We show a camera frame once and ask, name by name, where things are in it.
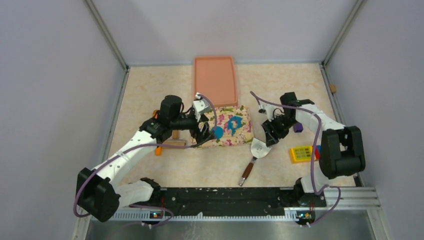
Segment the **metal scraper wooden handle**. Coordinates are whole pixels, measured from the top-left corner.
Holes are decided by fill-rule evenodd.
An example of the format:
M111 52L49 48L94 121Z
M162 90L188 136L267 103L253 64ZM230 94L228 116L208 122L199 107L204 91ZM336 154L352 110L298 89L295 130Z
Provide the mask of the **metal scraper wooden handle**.
M255 137L253 138L250 145L250 152L251 152L252 158L250 162L248 163L247 167L245 168L243 174L241 175L240 181L238 183L240 187L244 185L245 181L248 179L249 175L251 174L256 160L267 156L269 152L271 151L271 149L272 148L270 146L267 146L265 142Z

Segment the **wooden double-ended roller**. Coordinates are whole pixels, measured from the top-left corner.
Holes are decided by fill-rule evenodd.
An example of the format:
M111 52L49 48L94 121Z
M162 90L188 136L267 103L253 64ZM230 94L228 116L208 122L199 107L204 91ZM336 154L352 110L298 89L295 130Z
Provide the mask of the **wooden double-ended roller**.
M185 139L180 138L180 131L173 130L171 137L163 142L164 145L170 146L186 146L187 141Z

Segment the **blue dough piece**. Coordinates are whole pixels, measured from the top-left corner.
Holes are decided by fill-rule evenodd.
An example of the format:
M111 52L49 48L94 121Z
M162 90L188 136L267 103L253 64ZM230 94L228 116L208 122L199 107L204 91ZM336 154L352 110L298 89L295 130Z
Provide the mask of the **blue dough piece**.
M214 136L216 139L218 140L221 139L223 135L224 135L224 130L220 126L217 126L214 128Z

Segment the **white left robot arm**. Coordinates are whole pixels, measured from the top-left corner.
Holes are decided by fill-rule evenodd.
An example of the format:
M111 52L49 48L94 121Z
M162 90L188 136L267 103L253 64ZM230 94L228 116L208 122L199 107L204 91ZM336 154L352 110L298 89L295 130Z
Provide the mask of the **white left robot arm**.
M210 127L206 113L216 112L212 102L196 93L188 111L179 96L167 95L160 109L146 120L133 137L111 158L92 169L83 168L77 175L73 213L78 218L93 216L100 222L108 221L115 212L144 202L154 207L160 202L160 193L147 180L120 185L122 179L138 162L158 147L172 148L166 144L173 131L189 131L195 139L193 148L216 138L216 126Z

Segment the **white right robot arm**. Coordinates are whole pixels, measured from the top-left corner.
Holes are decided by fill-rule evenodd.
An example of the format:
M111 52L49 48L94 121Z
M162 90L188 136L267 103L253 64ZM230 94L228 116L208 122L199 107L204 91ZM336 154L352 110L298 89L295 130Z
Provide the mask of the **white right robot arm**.
M318 162L309 157L310 173L297 181L293 200L299 206L307 206L332 180L362 172L366 167L361 130L346 126L327 116L310 99L298 99L294 92L286 92L280 103L257 98L259 112L266 114L262 123L265 143L276 145L296 124L302 124L315 134L312 148L320 143Z

